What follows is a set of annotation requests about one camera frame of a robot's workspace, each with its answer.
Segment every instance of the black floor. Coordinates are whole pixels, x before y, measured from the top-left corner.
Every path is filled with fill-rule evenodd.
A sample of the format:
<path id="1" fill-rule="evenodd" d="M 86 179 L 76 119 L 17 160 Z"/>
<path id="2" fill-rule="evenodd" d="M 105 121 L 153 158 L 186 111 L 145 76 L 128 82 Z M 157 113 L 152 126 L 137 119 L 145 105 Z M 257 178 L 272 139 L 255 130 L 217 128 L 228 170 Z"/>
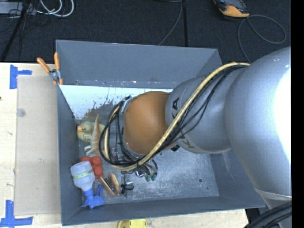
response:
<path id="1" fill-rule="evenodd" d="M 57 0 L 43 0 L 51 8 Z M 251 12 L 248 21 L 225 20 L 212 0 L 188 0 L 180 19 L 163 46 L 217 48 L 223 63 L 255 61 L 290 46 L 291 0 L 243 0 Z M 66 11 L 70 4 L 66 0 Z M 7 62 L 53 63 L 56 39 L 158 45 L 175 24 L 180 2 L 158 0 L 74 0 L 75 11 L 66 18 L 26 16 L 5 58 Z M 37 6 L 38 0 L 32 3 Z M 0 53 L 18 19 L 0 16 Z"/>

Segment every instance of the wooden table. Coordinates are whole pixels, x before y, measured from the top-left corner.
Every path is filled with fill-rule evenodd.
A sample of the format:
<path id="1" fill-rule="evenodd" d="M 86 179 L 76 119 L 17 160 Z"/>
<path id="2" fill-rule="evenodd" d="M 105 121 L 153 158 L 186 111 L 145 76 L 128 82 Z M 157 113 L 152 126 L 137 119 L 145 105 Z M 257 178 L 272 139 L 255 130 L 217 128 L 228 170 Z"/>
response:
<path id="1" fill-rule="evenodd" d="M 10 65 L 0 63 L 0 218 L 5 216 L 5 200 L 14 201 L 17 89 L 10 89 Z M 29 69 L 46 74 L 38 64 L 13 63 L 19 70 Z M 59 228 L 60 214 L 32 214 L 33 228 Z M 245 210 L 217 211 L 200 214 L 147 218 L 147 228 L 243 228 L 247 224 Z M 76 225 L 72 228 L 116 228 L 117 222 Z"/>

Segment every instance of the white plastic container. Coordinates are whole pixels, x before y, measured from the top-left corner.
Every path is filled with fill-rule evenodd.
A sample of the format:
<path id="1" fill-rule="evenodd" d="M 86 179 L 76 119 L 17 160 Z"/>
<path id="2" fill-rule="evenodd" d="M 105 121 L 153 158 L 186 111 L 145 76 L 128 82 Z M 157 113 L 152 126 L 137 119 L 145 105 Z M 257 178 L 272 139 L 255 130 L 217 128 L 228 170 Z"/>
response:
<path id="1" fill-rule="evenodd" d="M 89 161 L 82 161 L 73 165 L 71 173 L 76 187 L 81 188 L 82 191 L 88 191 L 92 188 L 95 175 Z"/>

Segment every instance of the blue plastic object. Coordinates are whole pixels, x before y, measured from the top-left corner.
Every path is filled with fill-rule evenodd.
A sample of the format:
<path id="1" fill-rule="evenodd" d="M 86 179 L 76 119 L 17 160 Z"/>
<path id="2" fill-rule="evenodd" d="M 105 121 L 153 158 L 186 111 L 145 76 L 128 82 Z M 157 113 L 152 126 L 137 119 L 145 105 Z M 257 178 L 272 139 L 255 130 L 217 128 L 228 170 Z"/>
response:
<path id="1" fill-rule="evenodd" d="M 86 200 L 83 203 L 83 205 L 81 205 L 81 207 L 85 207 L 88 205 L 90 209 L 93 209 L 96 206 L 103 205 L 105 202 L 104 198 L 101 196 L 103 189 L 104 189 L 103 185 L 99 185 L 95 196 L 94 196 L 93 188 L 89 189 L 88 191 L 84 191 Z"/>
<path id="2" fill-rule="evenodd" d="M 32 75 L 32 71 L 31 70 L 18 71 L 18 67 L 11 64 L 10 65 L 10 80 L 9 80 L 10 89 L 17 88 L 17 76 L 18 75 Z"/>
<path id="3" fill-rule="evenodd" d="M 13 201 L 6 200 L 5 205 L 5 218 L 1 218 L 0 227 L 14 228 L 15 226 L 27 226 L 32 224 L 33 217 L 23 219 L 15 218 Z"/>

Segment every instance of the red object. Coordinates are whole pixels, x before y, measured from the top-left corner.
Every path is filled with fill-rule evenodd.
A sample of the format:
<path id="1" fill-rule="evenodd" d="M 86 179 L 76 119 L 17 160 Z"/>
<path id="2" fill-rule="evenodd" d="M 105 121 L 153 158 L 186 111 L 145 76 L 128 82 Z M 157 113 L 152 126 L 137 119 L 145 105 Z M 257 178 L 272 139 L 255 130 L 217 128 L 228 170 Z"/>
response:
<path id="1" fill-rule="evenodd" d="M 84 162 L 84 161 L 88 161 L 91 163 L 91 166 L 93 168 L 93 172 L 95 174 L 95 178 L 98 179 L 100 177 L 103 177 L 103 166 L 102 166 L 102 161 L 101 161 L 101 157 L 96 155 L 94 157 L 82 157 L 80 159 L 80 162 Z"/>

